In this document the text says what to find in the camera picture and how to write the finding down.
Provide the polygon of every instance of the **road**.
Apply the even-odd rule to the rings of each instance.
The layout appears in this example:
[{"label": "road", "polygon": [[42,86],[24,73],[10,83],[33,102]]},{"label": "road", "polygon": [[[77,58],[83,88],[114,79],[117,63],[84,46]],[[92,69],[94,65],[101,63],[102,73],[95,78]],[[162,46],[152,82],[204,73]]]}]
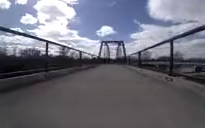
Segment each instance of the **road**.
[{"label": "road", "polygon": [[104,65],[0,95],[0,128],[205,128],[205,98]]}]

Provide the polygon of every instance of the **railing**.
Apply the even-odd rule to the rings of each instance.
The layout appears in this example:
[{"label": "railing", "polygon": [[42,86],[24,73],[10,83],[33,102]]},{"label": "railing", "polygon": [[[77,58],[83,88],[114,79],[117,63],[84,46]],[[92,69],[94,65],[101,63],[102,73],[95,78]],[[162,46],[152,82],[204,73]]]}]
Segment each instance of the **railing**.
[{"label": "railing", "polygon": [[0,26],[0,79],[96,63],[96,55]]},{"label": "railing", "polygon": [[171,76],[198,76],[201,68],[205,70],[205,25],[135,52],[128,56],[128,62]]}]

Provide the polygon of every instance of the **railing post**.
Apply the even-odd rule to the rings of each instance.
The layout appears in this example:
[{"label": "railing post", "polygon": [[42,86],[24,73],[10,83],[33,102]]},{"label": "railing post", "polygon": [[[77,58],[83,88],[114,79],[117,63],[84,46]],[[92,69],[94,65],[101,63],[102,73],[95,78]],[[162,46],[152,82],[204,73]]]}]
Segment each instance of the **railing post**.
[{"label": "railing post", "polygon": [[79,51],[79,66],[82,66],[82,52]]},{"label": "railing post", "polygon": [[128,57],[128,64],[131,65],[131,56]]},{"label": "railing post", "polygon": [[170,67],[169,67],[169,75],[173,76],[174,72],[174,41],[170,42]]},{"label": "railing post", "polygon": [[141,52],[138,52],[138,67],[140,67],[142,65],[142,58],[141,58],[142,54]]},{"label": "railing post", "polygon": [[49,43],[46,42],[46,47],[45,47],[45,72],[48,72],[48,45],[49,45]]}]

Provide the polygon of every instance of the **handrail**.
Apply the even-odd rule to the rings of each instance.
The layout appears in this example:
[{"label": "handrail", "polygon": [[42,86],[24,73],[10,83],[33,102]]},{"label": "handrail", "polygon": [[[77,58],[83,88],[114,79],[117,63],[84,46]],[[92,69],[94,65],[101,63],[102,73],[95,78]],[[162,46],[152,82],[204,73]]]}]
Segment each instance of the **handrail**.
[{"label": "handrail", "polygon": [[35,39],[35,40],[38,40],[38,41],[45,42],[45,43],[47,42],[47,43],[50,43],[50,44],[58,45],[58,46],[61,46],[61,47],[66,47],[66,48],[69,48],[71,50],[75,50],[77,52],[82,52],[84,54],[87,54],[87,55],[90,55],[90,56],[93,56],[93,57],[97,57],[97,55],[93,55],[91,53],[87,53],[87,52],[84,52],[84,51],[81,51],[81,50],[78,50],[78,49],[75,49],[75,48],[72,48],[72,47],[69,47],[69,46],[66,46],[66,45],[62,45],[62,44],[59,44],[59,43],[56,43],[56,42],[53,42],[53,41],[49,41],[49,40],[46,40],[46,39],[43,39],[43,38],[40,38],[40,37],[33,36],[33,35],[30,35],[30,34],[26,34],[26,33],[23,33],[23,32],[11,30],[11,29],[6,28],[6,27],[0,26],[0,31],[12,33],[12,34],[23,36],[23,37],[28,37],[28,38],[31,38],[31,39]]},{"label": "handrail", "polygon": [[204,30],[205,30],[205,25],[199,26],[199,27],[197,27],[197,28],[191,29],[191,30],[189,30],[189,31],[187,31],[187,32],[184,32],[184,33],[182,33],[182,34],[173,36],[172,38],[167,39],[167,40],[164,40],[164,41],[162,41],[162,42],[160,42],[160,43],[157,43],[157,44],[155,44],[155,45],[153,45],[153,46],[150,46],[150,47],[145,48],[145,49],[143,49],[143,50],[140,50],[140,51],[137,51],[137,52],[135,52],[135,53],[132,53],[132,54],[130,54],[129,56],[134,55],[134,54],[137,54],[138,52],[143,52],[143,51],[146,51],[146,50],[155,48],[155,47],[157,47],[157,46],[160,46],[160,45],[162,45],[162,44],[165,44],[165,43],[168,43],[168,42],[177,40],[177,39],[181,39],[181,38],[187,37],[187,36],[189,36],[189,35],[192,35],[192,34],[195,34],[195,33],[201,32],[201,31],[204,31]]}]

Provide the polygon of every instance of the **blue sky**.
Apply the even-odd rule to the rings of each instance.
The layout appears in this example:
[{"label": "blue sky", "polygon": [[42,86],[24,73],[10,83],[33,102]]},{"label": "blue sky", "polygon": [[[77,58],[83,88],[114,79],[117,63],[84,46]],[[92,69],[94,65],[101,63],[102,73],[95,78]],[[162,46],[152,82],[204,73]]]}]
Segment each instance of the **blue sky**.
[{"label": "blue sky", "polygon": [[204,23],[205,0],[0,0],[1,26],[91,53],[100,40],[124,40],[132,53]]}]

